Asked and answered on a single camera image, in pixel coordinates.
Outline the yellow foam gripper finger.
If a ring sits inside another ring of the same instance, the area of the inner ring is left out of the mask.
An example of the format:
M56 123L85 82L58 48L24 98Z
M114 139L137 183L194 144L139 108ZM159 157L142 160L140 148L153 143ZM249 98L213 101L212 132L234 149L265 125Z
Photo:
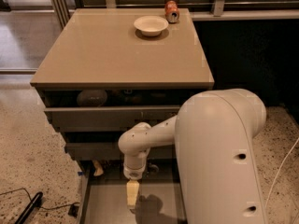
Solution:
M136 180L129 180L126 184L126 193L128 208L135 209L139 193L139 182Z

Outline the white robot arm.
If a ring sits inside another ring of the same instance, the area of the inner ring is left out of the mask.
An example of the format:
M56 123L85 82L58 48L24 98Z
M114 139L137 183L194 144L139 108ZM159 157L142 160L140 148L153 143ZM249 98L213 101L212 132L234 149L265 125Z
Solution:
M140 179L150 150L174 145L188 224L268 224L252 148L265 121L251 91L201 92L173 118L121 135L123 173Z

